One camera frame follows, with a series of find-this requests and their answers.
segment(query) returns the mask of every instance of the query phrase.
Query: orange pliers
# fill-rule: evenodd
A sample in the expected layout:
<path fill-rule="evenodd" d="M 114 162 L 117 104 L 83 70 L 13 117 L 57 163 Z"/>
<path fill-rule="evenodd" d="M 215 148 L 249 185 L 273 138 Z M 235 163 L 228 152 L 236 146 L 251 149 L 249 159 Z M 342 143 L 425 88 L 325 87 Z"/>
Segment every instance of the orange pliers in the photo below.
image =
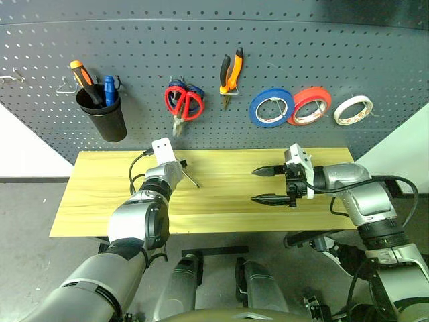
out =
<path fill-rule="evenodd" d="M 235 52 L 234 67 L 231 75 L 228 77 L 229 65 L 231 63 L 231 58 L 228 55 L 225 55 L 222 61 L 221 66 L 221 87 L 219 88 L 219 93 L 222 95 L 223 106 L 227 109 L 231 95 L 237 95 L 239 93 L 237 88 L 237 79 L 239 78 L 241 67 L 243 66 L 243 48 L 238 47 Z M 230 93 L 230 90 L 236 89 L 235 93 Z"/>

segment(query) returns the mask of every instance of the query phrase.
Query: wooden table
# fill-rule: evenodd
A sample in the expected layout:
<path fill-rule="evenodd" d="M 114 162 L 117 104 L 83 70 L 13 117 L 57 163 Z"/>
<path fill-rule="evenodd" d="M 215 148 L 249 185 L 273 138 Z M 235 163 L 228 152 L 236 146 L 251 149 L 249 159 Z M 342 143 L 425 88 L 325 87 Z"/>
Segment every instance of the wooden table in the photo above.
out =
<path fill-rule="evenodd" d="M 353 161 L 347 148 L 308 148 L 313 166 Z M 128 168 L 141 152 L 81 152 L 50 237 L 106 236 L 113 211 L 129 198 Z M 284 163 L 284 149 L 176 151 L 188 179 L 179 183 L 170 200 L 170 233 L 224 233 L 236 231 L 308 231 L 354 229 L 347 217 L 331 215 L 330 197 L 297 199 L 298 207 L 271 207 L 250 200 L 261 193 L 285 194 L 284 176 L 260 177 L 251 171 Z M 133 175 L 156 166 L 153 156 L 141 159 Z M 344 211 L 340 203 L 335 207 Z"/>

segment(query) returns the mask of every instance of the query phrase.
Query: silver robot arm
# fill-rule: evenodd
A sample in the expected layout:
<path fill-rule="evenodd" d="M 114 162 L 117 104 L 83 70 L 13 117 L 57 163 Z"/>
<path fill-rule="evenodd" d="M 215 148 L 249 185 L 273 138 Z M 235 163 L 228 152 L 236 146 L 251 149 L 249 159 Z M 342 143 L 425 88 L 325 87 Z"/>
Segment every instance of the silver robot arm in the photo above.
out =
<path fill-rule="evenodd" d="M 168 201 L 182 180 L 170 141 L 152 147 L 159 166 L 112 215 L 107 251 L 87 259 L 23 322 L 118 321 L 126 313 L 149 256 L 168 239 Z"/>
<path fill-rule="evenodd" d="M 338 191 L 371 179 L 366 168 L 355 163 L 313 168 L 311 156 L 294 144 L 285 152 L 285 164 L 258 168 L 253 174 L 286 176 L 287 195 L 253 197 L 258 203 L 296 207 L 297 198 L 306 195 L 311 199 L 314 193 L 340 199 L 367 248 L 365 253 L 373 269 L 372 291 L 385 316 L 399 321 L 429 319 L 429 269 L 398 224 L 383 186 L 373 182 Z"/>

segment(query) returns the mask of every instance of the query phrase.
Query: pegboard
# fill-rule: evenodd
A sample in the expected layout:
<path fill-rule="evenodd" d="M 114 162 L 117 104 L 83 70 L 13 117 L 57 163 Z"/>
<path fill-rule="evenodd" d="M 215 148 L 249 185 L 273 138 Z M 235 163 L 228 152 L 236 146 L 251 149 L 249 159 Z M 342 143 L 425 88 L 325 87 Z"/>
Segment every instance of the pegboard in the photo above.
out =
<path fill-rule="evenodd" d="M 355 2 L 0 1 L 0 75 L 16 67 L 25 77 L 0 84 L 0 103 L 74 163 L 80 150 L 142 150 L 156 138 L 172 139 L 163 94 L 170 76 L 182 75 L 206 91 L 206 110 L 172 139 L 175 149 L 298 142 L 348 146 L 356 159 L 428 101 L 429 45 L 427 1 Z M 237 46 L 245 51 L 240 95 L 224 111 L 219 69 Z M 56 93 L 63 76 L 72 82 L 74 59 L 100 79 L 121 77 L 123 141 L 104 141 L 74 95 Z M 310 86 L 330 91 L 327 117 L 272 129 L 250 121 L 249 104 L 262 90 L 294 94 Z M 374 115 L 341 127 L 332 116 L 351 95 L 370 97 Z"/>

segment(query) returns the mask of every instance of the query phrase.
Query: black cup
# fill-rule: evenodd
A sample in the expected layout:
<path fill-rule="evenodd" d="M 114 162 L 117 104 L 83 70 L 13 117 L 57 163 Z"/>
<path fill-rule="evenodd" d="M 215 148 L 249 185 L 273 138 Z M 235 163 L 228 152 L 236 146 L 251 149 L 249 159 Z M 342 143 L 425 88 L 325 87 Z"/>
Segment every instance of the black cup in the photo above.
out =
<path fill-rule="evenodd" d="M 97 84 L 95 86 L 98 94 L 105 101 L 104 85 Z M 127 136 L 127 128 L 125 127 L 121 110 L 122 101 L 119 95 L 112 105 L 98 107 L 93 103 L 88 93 L 81 89 L 76 95 L 76 102 L 89 116 L 103 139 L 108 142 L 118 142 Z"/>

